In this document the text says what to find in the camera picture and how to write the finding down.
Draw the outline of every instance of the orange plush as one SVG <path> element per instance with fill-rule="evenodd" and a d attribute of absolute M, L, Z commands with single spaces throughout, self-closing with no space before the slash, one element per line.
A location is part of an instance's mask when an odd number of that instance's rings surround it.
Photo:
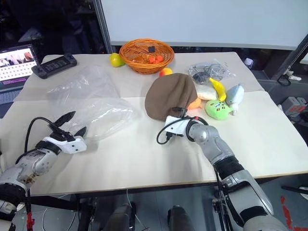
<path fill-rule="evenodd" d="M 201 105 L 201 99 L 197 98 L 194 102 L 192 102 L 189 106 L 188 106 L 188 110 L 192 110 L 192 109 L 196 109 L 196 108 L 202 108 Z"/>

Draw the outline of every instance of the wicker basket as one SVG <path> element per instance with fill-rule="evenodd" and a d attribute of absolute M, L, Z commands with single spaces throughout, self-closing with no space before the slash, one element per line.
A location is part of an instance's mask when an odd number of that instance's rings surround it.
<path fill-rule="evenodd" d="M 149 47 L 155 47 L 155 52 L 149 53 Z M 123 61 L 134 71 L 150 75 L 159 72 L 174 59 L 174 51 L 164 42 L 154 39 L 136 39 L 123 45 L 119 52 Z M 150 64 L 151 56 L 163 56 L 164 60 L 158 64 Z"/>

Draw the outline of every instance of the white wall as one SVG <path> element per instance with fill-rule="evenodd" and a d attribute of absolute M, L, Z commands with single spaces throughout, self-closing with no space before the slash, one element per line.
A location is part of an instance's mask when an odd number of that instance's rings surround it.
<path fill-rule="evenodd" d="M 153 38 L 173 46 L 294 50 L 308 34 L 308 0 L 101 1 L 112 45 Z"/>

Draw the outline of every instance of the brown cloth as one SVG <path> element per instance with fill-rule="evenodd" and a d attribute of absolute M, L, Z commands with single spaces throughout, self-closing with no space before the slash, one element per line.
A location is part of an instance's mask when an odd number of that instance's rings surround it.
<path fill-rule="evenodd" d="M 191 77 L 175 73 L 154 81 L 145 97 L 145 110 L 152 119 L 166 120 L 167 116 L 179 116 L 172 107 L 187 108 L 197 99 Z"/>

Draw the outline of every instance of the plastic bag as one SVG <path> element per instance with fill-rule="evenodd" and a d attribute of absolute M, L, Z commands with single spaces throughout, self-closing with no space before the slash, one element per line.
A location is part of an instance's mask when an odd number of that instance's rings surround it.
<path fill-rule="evenodd" d="M 135 109 L 119 98 L 109 76 L 100 66 L 88 66 L 74 78 L 47 93 L 54 116 L 76 111 L 62 128 L 72 134 L 87 127 L 86 140 L 101 140 L 127 127 L 137 117 Z"/>
<path fill-rule="evenodd" d="M 235 77 L 235 74 L 231 73 L 227 66 L 221 64 L 217 59 L 212 62 L 192 65 L 188 69 L 188 74 L 194 79 L 195 83 L 201 85 L 207 84 L 210 77 L 217 81 L 227 77 Z"/>

